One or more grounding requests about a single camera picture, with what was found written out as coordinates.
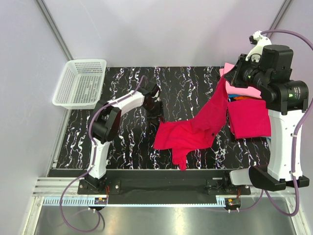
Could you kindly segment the crimson t shirt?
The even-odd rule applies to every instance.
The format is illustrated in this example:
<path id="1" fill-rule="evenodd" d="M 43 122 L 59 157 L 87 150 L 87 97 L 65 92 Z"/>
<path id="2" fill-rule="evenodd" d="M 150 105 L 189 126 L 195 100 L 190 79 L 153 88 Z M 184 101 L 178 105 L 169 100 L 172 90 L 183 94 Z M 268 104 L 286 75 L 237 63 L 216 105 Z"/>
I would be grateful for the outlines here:
<path id="1" fill-rule="evenodd" d="M 263 100 L 245 99 L 229 102 L 230 130 L 236 139 L 270 137 L 268 109 Z"/>
<path id="2" fill-rule="evenodd" d="M 186 170 L 186 156 L 197 149 L 207 149 L 226 124 L 228 94 L 221 77 L 212 97 L 190 120 L 162 122 L 156 133 L 154 149 L 172 150 L 172 163 Z"/>

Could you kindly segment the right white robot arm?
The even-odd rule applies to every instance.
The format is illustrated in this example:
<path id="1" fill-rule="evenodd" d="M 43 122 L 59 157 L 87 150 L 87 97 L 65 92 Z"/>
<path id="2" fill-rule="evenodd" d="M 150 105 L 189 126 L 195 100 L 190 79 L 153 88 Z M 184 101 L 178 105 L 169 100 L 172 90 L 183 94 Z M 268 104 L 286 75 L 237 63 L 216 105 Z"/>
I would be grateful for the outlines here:
<path id="1" fill-rule="evenodd" d="M 228 194 L 235 193 L 241 185 L 280 191 L 310 184 L 302 173 L 300 153 L 296 150 L 309 106 L 309 89 L 305 82 L 290 79 L 292 58 L 293 50 L 288 46 L 255 46 L 249 54 L 241 54 L 226 75 L 234 87 L 251 86 L 261 92 L 271 126 L 269 164 L 231 171 L 229 178 L 222 181 Z"/>

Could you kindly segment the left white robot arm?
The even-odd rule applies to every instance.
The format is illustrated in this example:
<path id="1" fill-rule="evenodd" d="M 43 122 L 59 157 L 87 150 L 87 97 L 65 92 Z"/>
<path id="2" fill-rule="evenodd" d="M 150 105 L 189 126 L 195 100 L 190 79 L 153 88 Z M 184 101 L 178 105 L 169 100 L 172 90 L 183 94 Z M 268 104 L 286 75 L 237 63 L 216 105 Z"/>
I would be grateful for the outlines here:
<path id="1" fill-rule="evenodd" d="M 88 135 L 91 141 L 90 163 L 84 180 L 92 192 L 100 194 L 106 187 L 106 160 L 109 147 L 118 134 L 124 114 L 142 107 L 146 120 L 154 126 L 164 121 L 160 87 L 153 82 L 137 87 L 128 94 L 110 101 L 100 100 L 90 117 Z"/>

